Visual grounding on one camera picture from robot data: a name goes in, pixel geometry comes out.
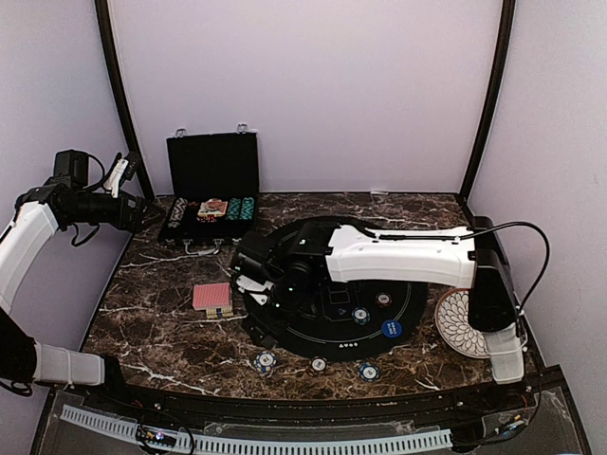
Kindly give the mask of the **blue white chip stack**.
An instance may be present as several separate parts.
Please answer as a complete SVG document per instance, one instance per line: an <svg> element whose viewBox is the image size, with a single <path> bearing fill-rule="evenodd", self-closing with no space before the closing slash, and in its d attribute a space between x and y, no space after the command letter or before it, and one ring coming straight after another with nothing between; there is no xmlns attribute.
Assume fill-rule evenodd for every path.
<svg viewBox="0 0 607 455"><path fill-rule="evenodd" d="M259 353L253 360L253 368L261 376L271 376L276 365L277 357L270 351Z"/></svg>

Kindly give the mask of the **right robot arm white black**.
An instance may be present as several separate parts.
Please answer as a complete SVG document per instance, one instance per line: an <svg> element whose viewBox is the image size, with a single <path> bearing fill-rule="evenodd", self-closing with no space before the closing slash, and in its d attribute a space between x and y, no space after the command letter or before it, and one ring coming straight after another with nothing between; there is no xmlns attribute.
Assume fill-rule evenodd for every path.
<svg viewBox="0 0 607 455"><path fill-rule="evenodd" d="M302 219L247 233L231 266L248 310L245 328L268 348L305 357L360 360L389 351L417 326L432 284L469 293L469 325L487 346L494 411L521 394L522 315L500 227L392 230L357 218Z"/></svg>

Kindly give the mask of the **blue green chip stack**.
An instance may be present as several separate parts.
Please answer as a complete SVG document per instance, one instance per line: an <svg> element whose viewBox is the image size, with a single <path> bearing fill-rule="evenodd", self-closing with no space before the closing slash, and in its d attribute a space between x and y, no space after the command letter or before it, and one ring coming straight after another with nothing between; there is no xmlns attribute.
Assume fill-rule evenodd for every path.
<svg viewBox="0 0 607 455"><path fill-rule="evenodd" d="M380 370L377 365L370 362L362 362L357 367L359 378L364 382L375 382L380 378Z"/></svg>

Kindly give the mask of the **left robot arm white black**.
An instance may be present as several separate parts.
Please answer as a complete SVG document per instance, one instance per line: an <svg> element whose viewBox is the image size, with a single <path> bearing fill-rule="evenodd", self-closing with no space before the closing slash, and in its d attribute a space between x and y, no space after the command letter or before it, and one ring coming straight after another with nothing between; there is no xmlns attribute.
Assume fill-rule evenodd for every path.
<svg viewBox="0 0 607 455"><path fill-rule="evenodd" d="M120 364L113 356L44 344L28 336L10 316L24 277L58 231L107 224L138 233L161 216L158 206L121 188L138 171L139 154L117 155L95 184L88 182L92 158L83 151L58 152L52 176L18 197L1 235L1 384L18 391L34 382L97 387L96 395L105 406L125 413L134 405L134 394L121 383Z"/></svg>

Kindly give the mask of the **blue small blind button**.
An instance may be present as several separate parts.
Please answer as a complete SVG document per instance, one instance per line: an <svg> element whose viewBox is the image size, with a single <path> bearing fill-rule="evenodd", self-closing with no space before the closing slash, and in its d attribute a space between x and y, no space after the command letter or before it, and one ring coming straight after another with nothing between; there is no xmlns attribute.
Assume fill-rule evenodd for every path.
<svg viewBox="0 0 607 455"><path fill-rule="evenodd" d="M381 324L381 333L389 339L400 338L403 335L403 327L398 320L387 319Z"/></svg>

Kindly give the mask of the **red white chip stack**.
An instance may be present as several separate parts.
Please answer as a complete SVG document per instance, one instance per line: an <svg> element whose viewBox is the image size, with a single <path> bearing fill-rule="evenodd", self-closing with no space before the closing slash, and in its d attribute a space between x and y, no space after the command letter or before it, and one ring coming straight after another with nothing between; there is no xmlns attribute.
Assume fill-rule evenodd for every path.
<svg viewBox="0 0 607 455"><path fill-rule="evenodd" d="M327 362L323 357L314 357L310 362L310 368L315 373L321 373L327 368Z"/></svg>

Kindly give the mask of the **red playing card deck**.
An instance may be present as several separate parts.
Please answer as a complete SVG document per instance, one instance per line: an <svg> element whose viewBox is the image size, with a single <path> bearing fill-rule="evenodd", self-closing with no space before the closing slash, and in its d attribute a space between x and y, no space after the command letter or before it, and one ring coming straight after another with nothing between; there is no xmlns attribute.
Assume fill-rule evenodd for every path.
<svg viewBox="0 0 607 455"><path fill-rule="evenodd" d="M232 310L231 290L228 282L198 284L193 288L194 310Z"/></svg>

